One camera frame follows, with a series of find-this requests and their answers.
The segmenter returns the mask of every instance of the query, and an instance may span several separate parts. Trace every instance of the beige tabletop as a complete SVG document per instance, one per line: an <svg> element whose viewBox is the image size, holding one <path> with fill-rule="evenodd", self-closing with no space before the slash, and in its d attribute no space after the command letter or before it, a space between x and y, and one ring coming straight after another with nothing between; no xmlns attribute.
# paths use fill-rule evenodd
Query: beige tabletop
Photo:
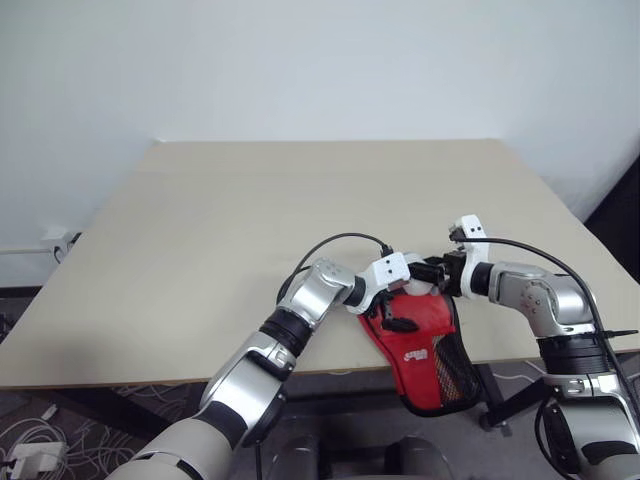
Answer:
<svg viewBox="0 0 640 480"><path fill-rule="evenodd" d="M640 327L640 290L609 252L495 140L167 143L149 150L0 345L0 386L206 379L272 312L278 286L319 240L370 233L397 251L450 251L448 227L479 215L489 234L572 265L610 329ZM319 253L356 271L361 239ZM492 247L493 261L549 267ZM524 317L458 300L476 362L536 357ZM639 336L613 342L640 347ZM337 308L297 371L387 365Z"/></svg>

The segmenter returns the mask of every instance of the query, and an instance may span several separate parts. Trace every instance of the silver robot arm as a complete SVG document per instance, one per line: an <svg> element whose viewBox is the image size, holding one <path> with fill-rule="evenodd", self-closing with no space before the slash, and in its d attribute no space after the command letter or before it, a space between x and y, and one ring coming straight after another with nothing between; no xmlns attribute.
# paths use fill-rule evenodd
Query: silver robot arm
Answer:
<svg viewBox="0 0 640 480"><path fill-rule="evenodd" d="M358 275L330 260L316 261L211 378L199 412L171 425L108 480L227 478L233 449L262 441L277 422L286 401L282 384L327 311L336 304L365 311L380 290L408 280L401 253Z"/></svg>
<svg viewBox="0 0 640 480"><path fill-rule="evenodd" d="M474 215L452 230L485 237ZM513 308L529 321L555 402L544 410L550 455L567 473L589 480L640 478L640 435L630 400L595 333L582 289L568 275L531 265L488 263L486 243L463 243L473 255L460 275L460 292Z"/></svg>

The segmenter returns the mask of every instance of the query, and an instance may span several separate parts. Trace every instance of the red bag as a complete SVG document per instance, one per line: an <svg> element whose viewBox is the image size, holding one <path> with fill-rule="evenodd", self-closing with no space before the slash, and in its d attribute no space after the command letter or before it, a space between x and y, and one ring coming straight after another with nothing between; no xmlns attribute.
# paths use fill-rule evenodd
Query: red bag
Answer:
<svg viewBox="0 0 640 480"><path fill-rule="evenodd" d="M398 394L411 412L438 416L478 402L481 386L451 297L384 292L358 318L391 364Z"/></svg>

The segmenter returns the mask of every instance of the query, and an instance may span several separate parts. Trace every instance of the electrical outlet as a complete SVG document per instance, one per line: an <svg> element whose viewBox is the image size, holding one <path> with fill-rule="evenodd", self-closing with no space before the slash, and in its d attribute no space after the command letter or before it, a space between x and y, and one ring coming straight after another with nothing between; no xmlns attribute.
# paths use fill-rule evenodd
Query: electrical outlet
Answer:
<svg viewBox="0 0 640 480"><path fill-rule="evenodd" d="M52 472L58 468L67 446L62 442L19 443L13 449L11 480L37 478L40 472Z"/></svg>
<svg viewBox="0 0 640 480"><path fill-rule="evenodd" d="M51 252L58 263L61 263L81 233L64 227L51 227L40 239L40 243Z"/></svg>

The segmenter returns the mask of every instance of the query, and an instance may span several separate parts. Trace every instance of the black wire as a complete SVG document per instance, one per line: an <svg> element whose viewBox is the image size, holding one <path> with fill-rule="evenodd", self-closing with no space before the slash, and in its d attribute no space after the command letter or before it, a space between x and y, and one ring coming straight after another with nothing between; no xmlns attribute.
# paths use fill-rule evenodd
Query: black wire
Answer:
<svg viewBox="0 0 640 480"><path fill-rule="evenodd" d="M256 479L262 480L262 449L260 448L260 442L256 443L254 451L256 454Z"/></svg>
<svg viewBox="0 0 640 480"><path fill-rule="evenodd" d="M293 282L293 279L296 277L296 275L304 272L305 270L309 270L310 268L311 268L310 265L307 265L306 267L302 267L300 270L292 273L285 279L285 281L282 283L282 285L280 285L280 288L278 289L278 295L276 296L276 303L282 300L282 298L284 297L285 293L287 293L287 290L289 289L289 286L291 285L291 282Z"/></svg>
<svg viewBox="0 0 640 480"><path fill-rule="evenodd" d="M640 407L638 406L638 398L637 398L636 392L632 387L631 383L629 382L629 380L627 380L627 377L624 374L624 370L622 369L622 366L618 361L618 357L616 357L616 354L613 351L613 348L611 348L611 344L609 343L609 341L604 335L604 326L602 325L602 318L600 318L600 312L598 311L598 307L596 307L596 302L595 302L595 299L593 298L593 294L591 293L591 290L587 286L586 282L582 279L582 277L580 277L580 275L578 275L577 272L575 272L571 267L569 267L569 265L559 260L558 258L554 257L553 255L545 252L544 250L540 250L539 248L536 248L532 245L528 245L522 242L517 242L515 240L508 240L505 238L466 238L464 236L457 236L455 232L454 234L451 235L451 240L454 240L456 242L468 242L468 243L498 243L502 245L510 245L512 247L521 248L523 250L527 250L531 253L535 253L536 255L539 255L540 257L548 260L549 262L555 264L556 266L560 267L562 270L567 272L569 276L571 276L571 278L575 280L575 282L578 284L578 286L580 287L580 289L585 295L587 304L589 305L589 309L591 310L591 315L593 316L593 323L596 330L596 336L599 339L602 348L606 352L609 361L613 365L613 368L616 371L618 378L620 379L620 383L622 383L624 389L627 392L627 396L629 397L629 401L631 402L633 413L635 414L635 417L636 417L635 424L638 425L638 422L640 422ZM543 454L545 455L545 458L547 458L545 450L543 450Z"/></svg>
<svg viewBox="0 0 640 480"><path fill-rule="evenodd" d="M347 232L347 233L338 233L337 235L332 235L331 237L327 237L324 240L322 240L320 243L314 245L313 248L311 248L311 250L309 250L305 254L305 256L302 257L302 259L298 262L298 264L296 265L296 268L293 269L293 273L291 273L291 275L289 275L280 286L280 289L278 290L278 296L276 297L276 303L282 300L284 295L287 293L287 290L291 286L291 282L293 281L295 276L298 275L300 272L302 272L303 269L306 270L306 268L304 268L303 265L307 260L309 260L309 257L311 257L311 255L316 253L321 247L325 246L327 243L333 242L334 240L337 240L339 238L344 238L344 237L359 237L359 238L365 238L367 240L376 242L382 248L382 251L381 251L382 256L393 253L393 249L389 245L384 243L379 238L376 238L372 235L367 235L366 233Z"/></svg>
<svg viewBox="0 0 640 480"><path fill-rule="evenodd" d="M540 406L538 407L538 411L536 412L536 418L533 422L533 431L536 434L536 442L538 442L538 447L540 448L542 455L547 460L549 465L551 465L553 469L558 473L558 475L568 480L575 480L574 477L567 474L558 464L556 464L553 458L551 458L551 455L549 454L549 452L547 452L547 449L545 448L544 443L542 442L542 434L540 433L540 423L542 420L542 414L544 413L544 409L549 403L550 399L551 399L551 395L547 395L545 399L542 400L542 402L540 402Z"/></svg>
<svg viewBox="0 0 640 480"><path fill-rule="evenodd" d="M61 251L62 251L62 249L60 247L54 247L53 248L53 258L58 263L62 263L62 261L58 258L58 253L61 252Z"/></svg>

